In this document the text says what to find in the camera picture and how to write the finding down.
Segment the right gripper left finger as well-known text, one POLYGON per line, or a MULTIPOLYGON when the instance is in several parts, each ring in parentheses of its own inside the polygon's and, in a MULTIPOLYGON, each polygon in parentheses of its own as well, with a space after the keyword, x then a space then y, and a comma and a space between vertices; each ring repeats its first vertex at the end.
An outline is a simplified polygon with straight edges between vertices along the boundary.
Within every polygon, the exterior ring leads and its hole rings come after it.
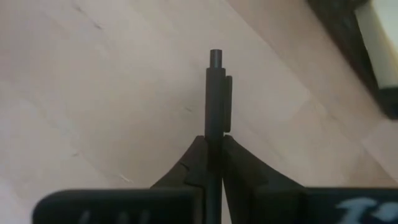
POLYGON ((203 223, 206 141, 197 136, 146 189, 70 189, 41 199, 32 223, 203 223))

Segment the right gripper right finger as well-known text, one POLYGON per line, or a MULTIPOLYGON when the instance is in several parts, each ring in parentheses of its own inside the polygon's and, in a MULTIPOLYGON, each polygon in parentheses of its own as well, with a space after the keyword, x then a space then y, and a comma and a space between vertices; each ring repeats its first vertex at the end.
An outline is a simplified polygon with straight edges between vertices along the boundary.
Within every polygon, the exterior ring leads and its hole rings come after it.
POLYGON ((223 138, 232 223, 397 224, 397 189, 304 187, 223 138))

